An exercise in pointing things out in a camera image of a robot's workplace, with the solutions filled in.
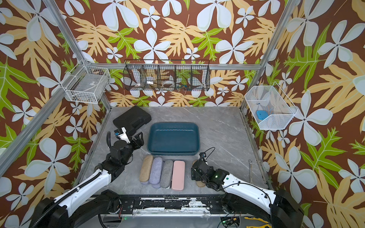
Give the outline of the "stained tan glasses case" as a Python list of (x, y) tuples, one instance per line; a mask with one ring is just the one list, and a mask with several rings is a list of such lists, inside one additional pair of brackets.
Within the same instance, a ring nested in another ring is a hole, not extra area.
[[(197, 162), (197, 160), (193, 160), (192, 165), (194, 165)], [(202, 181), (196, 181), (196, 185), (200, 188), (204, 188), (206, 186), (205, 183), (203, 183)]]

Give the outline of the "pink hard glasses case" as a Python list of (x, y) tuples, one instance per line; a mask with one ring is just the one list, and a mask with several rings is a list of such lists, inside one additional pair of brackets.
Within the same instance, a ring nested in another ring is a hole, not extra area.
[(171, 188), (175, 191), (182, 191), (184, 189), (184, 179), (185, 179), (185, 162), (174, 161)]

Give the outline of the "tan fabric glasses case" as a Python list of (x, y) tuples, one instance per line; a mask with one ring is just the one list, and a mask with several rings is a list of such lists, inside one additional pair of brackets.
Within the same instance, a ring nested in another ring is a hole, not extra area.
[(154, 157), (152, 155), (147, 155), (142, 163), (140, 170), (139, 181), (142, 184), (148, 184), (150, 179), (150, 173), (153, 165)]

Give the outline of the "lilac fabric glasses case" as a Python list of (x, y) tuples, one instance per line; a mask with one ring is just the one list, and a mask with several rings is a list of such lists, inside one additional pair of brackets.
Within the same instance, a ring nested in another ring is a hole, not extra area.
[(159, 185), (161, 174), (163, 169), (163, 160), (161, 157), (156, 157), (153, 160), (150, 177), (149, 177), (149, 183), (152, 185)]

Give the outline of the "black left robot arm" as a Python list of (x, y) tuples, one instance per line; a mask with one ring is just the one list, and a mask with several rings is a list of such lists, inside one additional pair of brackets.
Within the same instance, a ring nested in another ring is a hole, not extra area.
[(73, 189), (55, 199), (42, 200), (35, 208), (31, 228), (77, 228), (96, 215), (117, 211), (119, 196), (113, 191), (106, 190), (92, 201), (88, 199), (119, 177), (131, 163), (133, 152), (144, 145), (144, 138), (140, 132), (135, 137), (119, 135), (114, 144), (110, 143), (110, 133), (106, 139), (109, 148), (106, 159)]

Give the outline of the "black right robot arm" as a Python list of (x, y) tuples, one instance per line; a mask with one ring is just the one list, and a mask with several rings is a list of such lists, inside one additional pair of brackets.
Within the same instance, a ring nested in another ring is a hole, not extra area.
[(215, 170), (207, 158), (205, 152), (200, 153), (191, 168), (192, 180), (224, 192), (221, 203), (226, 212), (249, 214), (268, 221), (274, 228), (301, 227), (304, 211), (290, 193), (260, 188), (225, 170)]

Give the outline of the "teal plastic storage box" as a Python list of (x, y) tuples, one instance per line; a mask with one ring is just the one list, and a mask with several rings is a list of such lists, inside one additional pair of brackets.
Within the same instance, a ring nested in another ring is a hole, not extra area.
[(147, 149), (152, 155), (196, 155), (200, 150), (199, 127), (190, 122), (154, 123), (150, 128)]

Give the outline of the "grey fabric glasses case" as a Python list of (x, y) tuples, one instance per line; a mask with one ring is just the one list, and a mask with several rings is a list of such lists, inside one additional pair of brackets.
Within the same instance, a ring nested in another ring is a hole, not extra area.
[(166, 160), (163, 164), (161, 173), (160, 186), (161, 188), (170, 188), (172, 174), (173, 174), (174, 162), (172, 160)]

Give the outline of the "black plastic tool case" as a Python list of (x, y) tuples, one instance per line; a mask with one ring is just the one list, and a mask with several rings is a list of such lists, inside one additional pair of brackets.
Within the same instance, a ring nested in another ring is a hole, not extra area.
[(126, 129), (126, 134), (128, 136), (133, 136), (139, 128), (149, 123), (151, 120), (152, 117), (149, 113), (138, 106), (133, 106), (114, 119), (113, 124), (117, 129), (124, 127)]

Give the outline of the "blue item in basket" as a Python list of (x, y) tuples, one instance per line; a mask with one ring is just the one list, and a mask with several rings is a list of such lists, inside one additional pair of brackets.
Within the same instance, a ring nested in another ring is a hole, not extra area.
[(269, 113), (265, 110), (257, 110), (256, 116), (259, 120), (265, 120), (267, 117), (269, 117)]

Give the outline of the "white mesh basket right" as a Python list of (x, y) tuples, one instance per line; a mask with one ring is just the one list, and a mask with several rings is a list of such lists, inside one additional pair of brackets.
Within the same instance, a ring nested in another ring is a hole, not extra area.
[[(284, 130), (298, 112), (298, 108), (279, 86), (253, 86), (245, 95), (246, 103), (261, 130)], [(257, 110), (265, 110), (269, 117), (259, 120)]]

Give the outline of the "yellow handled pliers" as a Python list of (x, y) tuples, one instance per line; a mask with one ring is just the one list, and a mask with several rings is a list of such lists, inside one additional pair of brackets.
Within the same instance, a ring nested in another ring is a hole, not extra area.
[(269, 222), (256, 217), (244, 217), (242, 225), (243, 228), (272, 228)]

